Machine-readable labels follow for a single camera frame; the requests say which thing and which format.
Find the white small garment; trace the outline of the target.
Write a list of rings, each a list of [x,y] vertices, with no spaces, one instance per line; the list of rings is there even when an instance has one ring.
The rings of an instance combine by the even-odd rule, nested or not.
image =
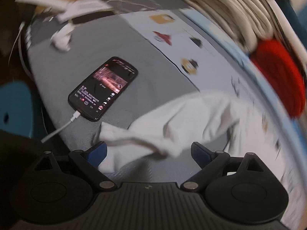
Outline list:
[[[107,144],[102,173],[152,153],[177,157],[198,141],[207,143],[239,122],[245,106],[224,94],[196,92],[170,101],[135,120],[128,129],[103,122],[96,140]]]

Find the black smartphone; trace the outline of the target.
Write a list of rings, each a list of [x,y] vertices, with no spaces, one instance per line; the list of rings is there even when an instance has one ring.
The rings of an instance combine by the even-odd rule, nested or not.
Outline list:
[[[133,65],[111,57],[69,94],[68,103],[85,119],[97,122],[137,76]]]

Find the blue plastic stool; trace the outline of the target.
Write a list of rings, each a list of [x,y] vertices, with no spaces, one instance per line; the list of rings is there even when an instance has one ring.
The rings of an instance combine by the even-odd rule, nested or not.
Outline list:
[[[30,89],[21,82],[1,86],[1,130],[31,137],[33,135],[33,103]]]

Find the printed light bed sheet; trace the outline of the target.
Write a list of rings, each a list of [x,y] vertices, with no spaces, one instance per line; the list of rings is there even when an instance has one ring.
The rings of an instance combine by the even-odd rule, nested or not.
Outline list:
[[[290,203],[283,222],[291,227],[306,222],[306,164],[297,162],[283,128],[259,87],[238,63],[180,10],[131,12],[123,19],[167,57],[199,90],[218,90],[236,96],[262,115],[271,149],[257,149],[272,168],[281,167],[281,181]]]

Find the red knitted garment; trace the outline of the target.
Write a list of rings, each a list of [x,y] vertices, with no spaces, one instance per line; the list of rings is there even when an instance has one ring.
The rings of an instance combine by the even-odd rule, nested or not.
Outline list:
[[[289,116],[300,116],[305,108],[304,81],[286,48],[275,39],[262,40],[250,59],[273,87]]]

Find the white power adapter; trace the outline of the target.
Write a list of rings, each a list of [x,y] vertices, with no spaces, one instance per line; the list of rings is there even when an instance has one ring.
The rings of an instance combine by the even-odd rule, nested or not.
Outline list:
[[[68,23],[60,30],[56,31],[50,39],[51,44],[58,50],[67,52],[70,50],[69,42],[75,25]]]

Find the folded beige blanket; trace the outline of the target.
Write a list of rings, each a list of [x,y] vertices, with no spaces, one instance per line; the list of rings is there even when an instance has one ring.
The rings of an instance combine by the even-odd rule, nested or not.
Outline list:
[[[186,0],[222,29],[245,53],[259,40],[270,40],[274,29],[268,10],[259,0]]]

